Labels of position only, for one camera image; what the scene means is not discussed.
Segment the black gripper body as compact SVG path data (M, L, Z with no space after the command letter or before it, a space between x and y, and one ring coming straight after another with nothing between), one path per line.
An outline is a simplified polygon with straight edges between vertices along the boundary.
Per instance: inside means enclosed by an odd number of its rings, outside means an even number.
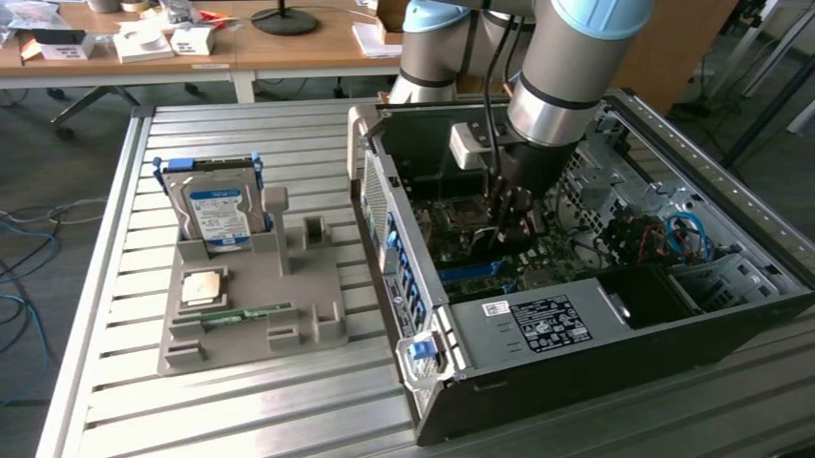
M561 177L577 142L544 146L531 142L503 146L499 150L497 183L512 191L528 192L540 198Z

